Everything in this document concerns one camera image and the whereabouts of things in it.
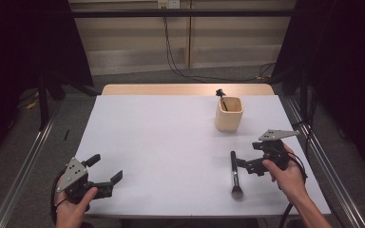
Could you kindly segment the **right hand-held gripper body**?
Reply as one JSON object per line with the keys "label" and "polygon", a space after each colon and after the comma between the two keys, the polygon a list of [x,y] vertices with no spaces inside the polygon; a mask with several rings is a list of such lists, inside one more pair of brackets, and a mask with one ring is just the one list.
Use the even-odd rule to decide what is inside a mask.
{"label": "right hand-held gripper body", "polygon": [[263,133],[258,142],[264,142],[264,147],[261,150],[263,156],[259,159],[252,161],[246,161],[247,165],[245,169],[249,174],[257,174],[258,176],[263,176],[268,170],[262,164],[264,160],[269,160],[273,162],[281,170],[285,170],[288,166],[288,162],[291,157],[285,150],[282,139],[297,136],[299,132],[288,131],[288,130],[275,130],[268,129]]}

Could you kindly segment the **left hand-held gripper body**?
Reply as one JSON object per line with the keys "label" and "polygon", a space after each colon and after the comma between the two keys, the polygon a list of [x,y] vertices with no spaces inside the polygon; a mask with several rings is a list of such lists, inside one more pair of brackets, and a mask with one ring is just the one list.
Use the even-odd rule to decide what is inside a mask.
{"label": "left hand-held gripper body", "polygon": [[96,199],[110,198],[112,196],[113,184],[108,182],[95,183],[88,180],[88,167],[83,167],[82,162],[72,158],[68,163],[65,173],[59,186],[56,188],[58,193],[66,192],[68,199],[72,203],[79,203],[86,192],[92,187],[96,187],[98,192]]}

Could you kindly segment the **large fluffy makeup brush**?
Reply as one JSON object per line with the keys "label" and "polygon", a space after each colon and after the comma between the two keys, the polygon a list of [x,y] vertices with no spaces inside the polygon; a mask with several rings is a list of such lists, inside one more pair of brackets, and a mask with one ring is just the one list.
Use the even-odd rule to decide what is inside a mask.
{"label": "large fluffy makeup brush", "polygon": [[238,167],[237,167],[237,159],[235,151],[230,152],[230,159],[231,159],[232,182],[233,182],[231,195],[234,200],[241,200],[243,198],[243,192],[240,188],[240,180],[238,175]]}

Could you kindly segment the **beige square cup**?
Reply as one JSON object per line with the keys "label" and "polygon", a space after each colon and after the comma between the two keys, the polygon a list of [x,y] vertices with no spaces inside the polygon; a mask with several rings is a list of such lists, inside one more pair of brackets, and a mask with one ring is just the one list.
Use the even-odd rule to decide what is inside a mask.
{"label": "beige square cup", "polygon": [[215,126],[219,131],[236,131],[239,128],[243,111],[240,98],[220,98],[216,110]]}

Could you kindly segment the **thin black makeup brush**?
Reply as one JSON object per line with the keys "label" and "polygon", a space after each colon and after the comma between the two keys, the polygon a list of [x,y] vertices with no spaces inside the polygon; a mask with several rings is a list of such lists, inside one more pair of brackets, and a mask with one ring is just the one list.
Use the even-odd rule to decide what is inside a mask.
{"label": "thin black makeup brush", "polygon": [[227,105],[226,105],[225,100],[224,100],[225,93],[222,91],[221,88],[216,90],[216,95],[221,99],[221,103],[224,107],[224,110],[227,111],[228,108],[227,108]]}

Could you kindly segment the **person's right hand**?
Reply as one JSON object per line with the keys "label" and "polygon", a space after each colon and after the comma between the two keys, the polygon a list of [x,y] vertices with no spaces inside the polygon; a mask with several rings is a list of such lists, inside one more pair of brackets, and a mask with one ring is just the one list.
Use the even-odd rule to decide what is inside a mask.
{"label": "person's right hand", "polygon": [[288,200],[295,203],[302,197],[306,197],[307,192],[301,169],[295,163],[296,156],[294,151],[287,145],[284,145],[284,148],[291,157],[285,170],[281,170],[269,160],[264,160],[262,164],[269,171],[272,182],[276,181]]}

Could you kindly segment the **person's left hand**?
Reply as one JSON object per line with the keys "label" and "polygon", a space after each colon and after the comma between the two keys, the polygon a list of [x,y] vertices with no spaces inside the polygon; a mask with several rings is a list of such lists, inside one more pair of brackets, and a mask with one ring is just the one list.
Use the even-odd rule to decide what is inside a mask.
{"label": "person's left hand", "polygon": [[57,196],[57,220],[56,228],[80,228],[88,205],[93,201],[98,189],[92,187],[89,189],[78,204],[71,203],[67,200],[67,194],[61,192]]}

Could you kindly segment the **black metal stand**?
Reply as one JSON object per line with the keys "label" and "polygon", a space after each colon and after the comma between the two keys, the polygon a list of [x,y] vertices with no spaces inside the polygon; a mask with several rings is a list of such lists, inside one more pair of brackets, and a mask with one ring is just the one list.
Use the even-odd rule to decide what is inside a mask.
{"label": "black metal stand", "polygon": [[48,111],[48,95],[47,95],[47,86],[44,80],[44,75],[41,74],[39,76],[39,85],[38,85],[38,98],[40,104],[40,128],[42,131],[49,120],[49,111]]}
{"label": "black metal stand", "polygon": [[307,71],[304,69],[301,75],[300,85],[300,114],[302,121],[308,123],[308,76]]}

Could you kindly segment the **white table mat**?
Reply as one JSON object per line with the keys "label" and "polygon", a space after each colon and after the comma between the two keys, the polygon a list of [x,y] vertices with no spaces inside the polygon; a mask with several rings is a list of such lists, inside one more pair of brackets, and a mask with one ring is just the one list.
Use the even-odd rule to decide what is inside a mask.
{"label": "white table mat", "polygon": [[281,215],[288,200],[268,175],[241,169],[244,196],[233,199],[230,155],[253,160],[252,144],[268,129],[291,124],[277,96],[244,96],[237,131],[215,127],[215,96],[109,96],[97,98],[76,157],[101,156],[91,181],[123,179],[89,213],[116,218],[238,218]]}

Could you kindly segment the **black curtain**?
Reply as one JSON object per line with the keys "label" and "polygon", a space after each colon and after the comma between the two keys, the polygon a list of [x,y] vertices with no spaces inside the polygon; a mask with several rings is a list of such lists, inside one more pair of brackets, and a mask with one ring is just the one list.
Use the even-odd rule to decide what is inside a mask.
{"label": "black curtain", "polygon": [[365,161],[365,0],[296,0],[273,78],[307,81]]}
{"label": "black curtain", "polygon": [[68,0],[0,0],[0,142],[25,90],[65,84],[93,85]]}

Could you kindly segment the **black horizontal crossbar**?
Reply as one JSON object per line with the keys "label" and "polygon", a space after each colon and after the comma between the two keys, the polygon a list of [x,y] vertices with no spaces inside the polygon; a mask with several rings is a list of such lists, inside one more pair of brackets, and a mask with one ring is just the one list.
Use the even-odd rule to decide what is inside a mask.
{"label": "black horizontal crossbar", "polygon": [[299,15],[293,9],[73,9],[75,18],[120,17],[290,17]]}

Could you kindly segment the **aluminium floor rail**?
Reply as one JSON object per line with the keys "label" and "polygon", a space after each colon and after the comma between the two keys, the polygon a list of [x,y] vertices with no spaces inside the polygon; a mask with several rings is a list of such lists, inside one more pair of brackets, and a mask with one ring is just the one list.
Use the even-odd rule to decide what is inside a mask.
{"label": "aluminium floor rail", "polygon": [[354,200],[329,161],[329,158],[317,139],[317,136],[313,132],[312,127],[302,121],[299,104],[292,98],[285,98],[285,105],[290,108],[290,113],[298,122],[300,133],[305,138],[303,148],[306,151],[311,151],[316,157],[316,160],[329,182],[341,209],[345,213],[347,220],[351,223],[351,227],[365,228],[364,218],[360,214]]}
{"label": "aluminium floor rail", "polygon": [[48,112],[48,120],[43,126],[39,127],[33,138],[33,143],[28,150],[28,154],[22,161],[15,176],[13,176],[10,188],[5,196],[0,201],[0,228],[6,228],[10,220],[10,216],[24,191],[30,176],[30,172],[37,161],[39,153],[44,148],[44,145],[49,136],[50,130],[58,116],[62,102],[54,102],[52,109]]}

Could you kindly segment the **white wall socket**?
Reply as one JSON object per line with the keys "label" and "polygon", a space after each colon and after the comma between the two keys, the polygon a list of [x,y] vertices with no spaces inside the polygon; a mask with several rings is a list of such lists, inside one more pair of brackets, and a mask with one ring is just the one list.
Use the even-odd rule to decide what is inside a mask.
{"label": "white wall socket", "polygon": [[162,10],[166,9],[179,9],[181,7],[180,0],[157,0],[158,8]]}

